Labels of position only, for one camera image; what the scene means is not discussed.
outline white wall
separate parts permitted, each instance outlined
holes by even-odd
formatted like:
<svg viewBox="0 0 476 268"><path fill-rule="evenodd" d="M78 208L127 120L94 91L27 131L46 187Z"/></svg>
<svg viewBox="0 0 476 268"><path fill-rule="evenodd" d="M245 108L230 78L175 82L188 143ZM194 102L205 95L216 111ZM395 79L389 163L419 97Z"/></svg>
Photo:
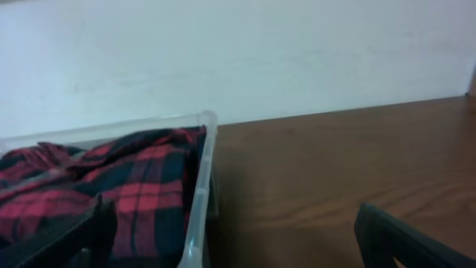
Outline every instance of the white wall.
<svg viewBox="0 0 476 268"><path fill-rule="evenodd" d="M200 109L231 123L461 95L475 10L475 0L3 2L0 137Z"/></svg>

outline wooden table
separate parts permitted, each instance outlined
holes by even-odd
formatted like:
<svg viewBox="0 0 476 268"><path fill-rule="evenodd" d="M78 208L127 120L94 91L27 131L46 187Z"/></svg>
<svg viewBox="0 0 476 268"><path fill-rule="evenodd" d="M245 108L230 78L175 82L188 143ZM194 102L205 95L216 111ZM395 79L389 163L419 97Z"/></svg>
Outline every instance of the wooden table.
<svg viewBox="0 0 476 268"><path fill-rule="evenodd" d="M371 202L476 258L476 103L447 98L219 128L213 267L363 267Z"/></svg>

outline plastic storage container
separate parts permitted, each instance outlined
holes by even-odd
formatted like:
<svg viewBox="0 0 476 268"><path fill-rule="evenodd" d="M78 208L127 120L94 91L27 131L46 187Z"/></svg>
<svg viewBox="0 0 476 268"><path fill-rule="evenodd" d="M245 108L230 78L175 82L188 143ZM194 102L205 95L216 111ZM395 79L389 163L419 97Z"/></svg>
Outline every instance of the plastic storage container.
<svg viewBox="0 0 476 268"><path fill-rule="evenodd" d="M57 144L72 144L83 149L91 149L99 144L141 130L164 129L175 127L195 127L205 125L207 136L200 161L192 211L185 238L184 253L180 268L202 267L205 241L205 221L207 219L208 197L210 193L210 173L213 159L213 148L217 134L217 117L210 111L191 115L174 115L163 118L148 118L124 121L116 124L105 124L96 127L85 127L17 138L0 139L0 156L12 149L36 145L39 141Z"/></svg>

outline red and black flannel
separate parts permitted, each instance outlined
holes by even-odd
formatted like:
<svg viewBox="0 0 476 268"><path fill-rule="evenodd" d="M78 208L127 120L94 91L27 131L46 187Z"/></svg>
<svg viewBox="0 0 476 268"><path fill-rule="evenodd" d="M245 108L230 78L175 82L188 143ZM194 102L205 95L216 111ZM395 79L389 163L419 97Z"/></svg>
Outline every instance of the red and black flannel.
<svg viewBox="0 0 476 268"><path fill-rule="evenodd" d="M205 127L148 130L82 152L51 143L0 161L0 247L114 200L113 258L181 255Z"/></svg>

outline red plaid shirt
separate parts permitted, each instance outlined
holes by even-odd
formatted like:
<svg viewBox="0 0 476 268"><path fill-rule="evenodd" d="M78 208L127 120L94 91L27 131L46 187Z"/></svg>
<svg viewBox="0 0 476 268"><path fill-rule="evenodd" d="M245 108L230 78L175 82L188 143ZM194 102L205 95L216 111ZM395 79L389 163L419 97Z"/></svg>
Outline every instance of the red plaid shirt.
<svg viewBox="0 0 476 268"><path fill-rule="evenodd" d="M101 193L116 205L114 258L180 256L205 132L143 131L84 153L50 143L9 152L0 161L0 246L82 214Z"/></svg>

